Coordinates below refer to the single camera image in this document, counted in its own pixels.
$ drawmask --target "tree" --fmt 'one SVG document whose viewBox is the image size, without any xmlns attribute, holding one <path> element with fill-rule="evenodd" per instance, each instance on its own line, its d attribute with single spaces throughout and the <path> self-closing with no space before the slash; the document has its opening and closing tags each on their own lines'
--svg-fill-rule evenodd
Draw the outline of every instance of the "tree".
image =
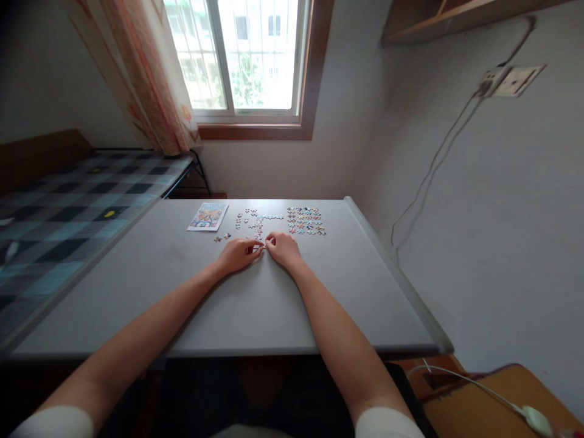
<svg viewBox="0 0 584 438">
<path fill-rule="evenodd" d="M 240 55 L 239 65 L 240 70 L 236 69 L 231 72 L 235 105 L 256 108 L 263 104 L 263 74 L 257 63 L 252 65 L 250 54 Z"/>
</svg>

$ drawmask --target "wall socket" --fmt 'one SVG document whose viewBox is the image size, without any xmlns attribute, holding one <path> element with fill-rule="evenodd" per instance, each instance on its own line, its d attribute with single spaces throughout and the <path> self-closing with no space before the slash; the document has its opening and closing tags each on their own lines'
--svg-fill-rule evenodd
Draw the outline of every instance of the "wall socket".
<svg viewBox="0 0 584 438">
<path fill-rule="evenodd" d="M 479 96 L 491 97 L 499 84 L 505 79 L 509 70 L 509 67 L 495 67 L 491 70 L 487 70 L 479 84 L 481 90 Z"/>
<path fill-rule="evenodd" d="M 519 97 L 545 65 L 536 67 L 513 67 L 495 90 L 493 96 Z"/>
</svg>

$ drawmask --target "checkered bedsheet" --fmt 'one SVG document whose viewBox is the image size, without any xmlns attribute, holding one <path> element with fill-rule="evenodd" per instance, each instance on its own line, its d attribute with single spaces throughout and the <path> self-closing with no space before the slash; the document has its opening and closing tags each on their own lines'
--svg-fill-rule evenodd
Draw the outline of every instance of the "checkered bedsheet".
<svg viewBox="0 0 584 438">
<path fill-rule="evenodd" d="M 0 271 L 0 344 L 189 165 L 189 155 L 97 152 L 0 196 L 0 242 L 19 249 Z"/>
</svg>

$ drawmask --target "metal bed leg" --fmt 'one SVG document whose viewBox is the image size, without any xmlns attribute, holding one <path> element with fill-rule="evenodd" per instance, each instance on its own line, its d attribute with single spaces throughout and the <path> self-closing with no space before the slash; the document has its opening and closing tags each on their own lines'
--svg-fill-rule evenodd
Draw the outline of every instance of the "metal bed leg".
<svg viewBox="0 0 584 438">
<path fill-rule="evenodd" d="M 203 170 L 203 165 L 201 163 L 201 160 L 199 159 L 199 154 L 197 152 L 195 152 L 194 149 L 191 149 L 190 151 L 193 154 L 195 154 L 195 158 L 196 158 L 196 164 L 194 166 L 195 167 L 195 170 L 197 171 L 197 173 L 199 175 L 201 175 L 201 177 L 202 177 L 202 179 L 203 179 L 203 181 L 205 183 L 205 188 L 207 189 L 207 193 L 209 194 L 209 198 L 211 198 L 211 189 L 209 187 L 209 183 L 207 182 L 207 177 L 205 176 L 205 171 Z"/>
</svg>

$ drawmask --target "hand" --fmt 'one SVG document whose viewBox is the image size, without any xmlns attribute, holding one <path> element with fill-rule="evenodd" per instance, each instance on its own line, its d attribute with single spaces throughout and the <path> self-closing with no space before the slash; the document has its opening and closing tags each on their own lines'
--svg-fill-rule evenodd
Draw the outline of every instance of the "hand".
<svg viewBox="0 0 584 438">
<path fill-rule="evenodd" d="M 266 238 L 266 246 L 274 260 L 288 269 L 298 261 L 302 261 L 296 239 L 290 234 L 272 231 Z"/>
<path fill-rule="evenodd" d="M 260 245 L 256 252 L 254 245 Z M 260 257 L 264 248 L 263 242 L 259 240 L 236 238 L 225 245 L 214 265 L 222 275 L 230 274 Z"/>
</svg>

